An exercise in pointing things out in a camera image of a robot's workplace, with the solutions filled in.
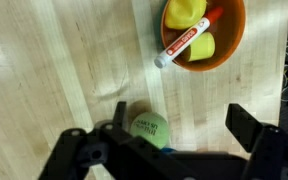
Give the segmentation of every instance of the red marker cap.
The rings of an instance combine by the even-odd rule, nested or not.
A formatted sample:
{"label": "red marker cap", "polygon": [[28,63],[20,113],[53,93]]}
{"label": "red marker cap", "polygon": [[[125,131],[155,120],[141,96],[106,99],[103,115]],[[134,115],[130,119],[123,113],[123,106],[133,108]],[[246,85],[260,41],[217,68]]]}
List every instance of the red marker cap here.
{"label": "red marker cap", "polygon": [[213,24],[219,17],[222,16],[223,11],[224,10],[222,7],[216,7],[211,11],[207,12],[204,17],[210,21],[210,24]]}

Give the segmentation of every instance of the wooden surface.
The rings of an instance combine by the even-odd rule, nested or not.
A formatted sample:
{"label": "wooden surface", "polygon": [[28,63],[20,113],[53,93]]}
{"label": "wooden surface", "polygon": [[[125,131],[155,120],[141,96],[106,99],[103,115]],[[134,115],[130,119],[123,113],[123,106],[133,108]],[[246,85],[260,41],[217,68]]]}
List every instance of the wooden surface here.
{"label": "wooden surface", "polygon": [[[245,0],[247,24],[220,67],[159,70],[165,0],[0,0],[0,179],[36,179],[60,133],[90,131],[120,100],[164,116],[177,150],[247,156],[224,126],[229,103],[277,124],[288,0]],[[90,179],[110,179],[101,167]]]}

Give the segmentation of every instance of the marker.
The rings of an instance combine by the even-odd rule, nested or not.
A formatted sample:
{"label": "marker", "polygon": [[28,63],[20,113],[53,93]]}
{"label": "marker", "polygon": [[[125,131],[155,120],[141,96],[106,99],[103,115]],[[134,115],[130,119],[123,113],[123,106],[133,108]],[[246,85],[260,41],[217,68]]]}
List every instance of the marker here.
{"label": "marker", "polygon": [[217,7],[206,13],[205,16],[194,26],[189,28],[175,42],[167,47],[154,60],[158,68],[163,68],[173,61],[185,48],[187,48],[196,38],[198,38],[211,24],[213,24],[223,14],[223,8]]}

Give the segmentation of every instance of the tennis ball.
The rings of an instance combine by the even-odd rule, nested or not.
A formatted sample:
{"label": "tennis ball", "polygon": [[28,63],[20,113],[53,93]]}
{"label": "tennis ball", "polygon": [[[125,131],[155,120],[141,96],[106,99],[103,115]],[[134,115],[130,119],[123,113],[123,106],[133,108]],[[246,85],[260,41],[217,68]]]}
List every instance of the tennis ball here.
{"label": "tennis ball", "polygon": [[170,135],[166,120],[154,112],[137,116],[131,125],[130,134],[143,137],[159,149],[167,144]]}
{"label": "tennis ball", "polygon": [[215,52],[215,41],[210,32],[205,32],[190,44],[182,53],[181,57],[185,61],[196,61],[207,59],[213,56]]}
{"label": "tennis ball", "polygon": [[165,12],[165,25],[187,29],[199,21],[206,10],[206,0],[170,0]]}

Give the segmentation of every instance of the wooden table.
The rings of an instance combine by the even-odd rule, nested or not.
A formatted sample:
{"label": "wooden table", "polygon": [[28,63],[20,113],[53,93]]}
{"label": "wooden table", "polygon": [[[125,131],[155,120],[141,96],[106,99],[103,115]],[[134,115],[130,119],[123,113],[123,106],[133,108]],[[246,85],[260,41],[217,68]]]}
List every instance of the wooden table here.
{"label": "wooden table", "polygon": [[[288,0],[245,0],[247,24],[220,67],[159,70],[165,0],[0,0],[0,179],[36,179],[60,133],[90,131],[120,100],[156,111],[177,150],[247,156],[224,126],[229,103],[277,124]],[[110,179],[101,167],[90,178]]]}

